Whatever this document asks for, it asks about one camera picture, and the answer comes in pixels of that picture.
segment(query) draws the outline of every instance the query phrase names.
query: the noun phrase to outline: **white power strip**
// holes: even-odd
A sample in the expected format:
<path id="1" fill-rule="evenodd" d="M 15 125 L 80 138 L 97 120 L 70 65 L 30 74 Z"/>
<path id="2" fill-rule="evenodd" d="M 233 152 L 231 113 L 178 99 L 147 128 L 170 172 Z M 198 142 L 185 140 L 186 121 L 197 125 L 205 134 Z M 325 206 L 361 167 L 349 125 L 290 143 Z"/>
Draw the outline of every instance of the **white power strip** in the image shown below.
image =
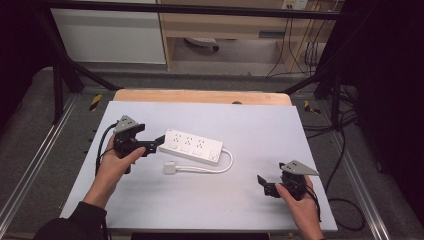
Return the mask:
<path id="1" fill-rule="evenodd" d="M 168 129 L 165 134 L 165 142 L 159 146 L 159 150 L 216 166 L 221 155 L 222 145 L 223 143 L 220 141 Z"/>

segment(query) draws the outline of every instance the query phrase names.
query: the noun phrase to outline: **power strip cord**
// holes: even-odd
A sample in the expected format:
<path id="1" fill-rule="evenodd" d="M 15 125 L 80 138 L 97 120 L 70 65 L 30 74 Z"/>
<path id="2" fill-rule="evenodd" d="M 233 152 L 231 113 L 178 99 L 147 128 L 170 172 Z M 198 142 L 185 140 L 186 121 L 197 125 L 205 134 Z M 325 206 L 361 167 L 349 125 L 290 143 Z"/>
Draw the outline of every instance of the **power strip cord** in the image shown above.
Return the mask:
<path id="1" fill-rule="evenodd" d="M 233 157 L 233 154 L 231 154 L 231 152 L 228 151 L 225 148 L 223 148 L 221 151 L 228 154 L 228 156 L 230 156 L 230 164 L 222 170 L 212 170 L 212 169 L 206 169 L 206 168 L 201 168 L 201 167 L 184 166 L 184 165 L 183 166 L 177 166 L 175 164 L 175 162 L 167 162 L 164 165 L 164 173 L 167 174 L 167 175 L 174 174 L 177 171 L 179 171 L 179 172 L 195 172 L 195 173 L 212 173 L 212 174 L 224 173 L 224 172 L 228 171 L 231 168 L 231 166 L 233 166 L 234 157 Z"/>

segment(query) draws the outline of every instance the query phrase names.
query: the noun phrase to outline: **hand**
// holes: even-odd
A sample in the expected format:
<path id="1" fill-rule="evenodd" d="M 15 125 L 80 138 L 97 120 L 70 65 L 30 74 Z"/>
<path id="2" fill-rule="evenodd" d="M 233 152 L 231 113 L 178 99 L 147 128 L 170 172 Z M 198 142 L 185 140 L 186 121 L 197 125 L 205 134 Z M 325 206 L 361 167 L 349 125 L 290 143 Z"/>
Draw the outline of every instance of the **hand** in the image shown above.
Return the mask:
<path id="1" fill-rule="evenodd" d="M 106 151 L 113 148 L 113 139 L 115 135 L 109 139 Z M 116 185 L 124 175 L 125 170 L 135 164 L 146 151 L 144 147 L 138 148 L 130 153 L 125 158 L 120 159 L 115 150 L 110 150 L 103 155 L 97 176 L 91 185 L 90 190 L 84 197 L 84 202 L 105 208 L 106 203 L 109 201 L 110 196 L 116 189 Z"/>
<path id="2" fill-rule="evenodd" d="M 305 176 L 306 185 L 313 189 L 311 179 Z M 289 191 L 281 184 L 275 184 L 281 198 L 287 203 L 292 213 L 294 222 L 300 231 L 303 239 L 324 239 L 324 235 L 319 225 L 317 208 L 314 200 L 309 194 L 305 194 L 303 199 L 296 201 Z"/>

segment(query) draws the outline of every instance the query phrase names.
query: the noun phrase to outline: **white table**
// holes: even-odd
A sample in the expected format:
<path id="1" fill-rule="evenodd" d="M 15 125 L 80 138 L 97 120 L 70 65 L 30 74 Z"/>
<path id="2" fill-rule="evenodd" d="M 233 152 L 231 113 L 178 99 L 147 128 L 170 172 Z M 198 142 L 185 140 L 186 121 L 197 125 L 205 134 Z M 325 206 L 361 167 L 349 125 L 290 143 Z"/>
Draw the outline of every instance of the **white table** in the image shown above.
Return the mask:
<path id="1" fill-rule="evenodd" d="M 104 130 L 128 115 L 153 140 L 168 128 L 224 142 L 234 165 L 218 175 L 165 175 L 167 161 L 210 167 L 163 152 L 137 161 L 124 175 L 106 210 L 111 229 L 157 232 L 278 232 L 295 230 L 282 199 L 264 196 L 256 175 L 280 181 L 279 162 L 296 159 L 316 169 L 295 107 L 205 103 L 110 102 L 61 217 L 68 217 L 94 179 L 95 158 Z M 228 164 L 221 154 L 217 168 Z M 321 228 L 337 230 L 319 177 L 311 180 L 320 201 Z"/>

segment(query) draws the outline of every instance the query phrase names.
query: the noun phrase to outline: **aluminum rail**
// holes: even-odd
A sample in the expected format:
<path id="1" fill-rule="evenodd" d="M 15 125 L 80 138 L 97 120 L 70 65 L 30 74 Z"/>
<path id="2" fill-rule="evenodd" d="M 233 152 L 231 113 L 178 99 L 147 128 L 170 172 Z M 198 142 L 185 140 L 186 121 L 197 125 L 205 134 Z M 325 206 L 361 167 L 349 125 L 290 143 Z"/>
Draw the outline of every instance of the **aluminum rail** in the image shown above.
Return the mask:
<path id="1" fill-rule="evenodd" d="M 68 120 L 78 98 L 78 94 L 71 94 L 71 97 L 68 99 L 64 107 L 65 113 L 63 114 L 62 118 L 60 118 L 58 123 L 50 128 L 49 133 L 33 157 L 18 185 L 15 187 L 15 190 L 0 211 L 0 239 L 2 239 L 3 235 L 6 233 L 7 228 L 12 222 L 13 217 L 15 216 L 26 194 L 28 193 L 32 183 L 34 182 L 34 179 L 43 166 L 43 163 L 46 160 L 54 143 L 56 142 L 56 139 L 65 126 L 65 123 Z"/>
<path id="2" fill-rule="evenodd" d="M 321 101 L 319 101 L 318 104 L 324 113 L 327 123 L 331 124 L 330 110 L 328 109 L 327 104 L 322 103 Z M 341 152 L 343 145 L 343 138 L 341 133 L 333 131 L 333 137 L 336 141 L 338 150 Z M 361 175 L 359 174 L 359 171 L 357 170 L 347 148 L 345 149 L 343 160 L 343 166 L 346 170 L 346 174 L 352 183 L 353 190 L 355 191 L 356 197 L 358 198 L 359 204 L 361 205 L 362 211 L 368 221 L 368 225 L 374 235 L 374 238 L 378 240 L 389 240 L 389 232 L 387 231 L 380 213 L 378 212 L 377 207 L 375 206 L 374 201 L 367 189 L 367 186 L 362 180 Z"/>

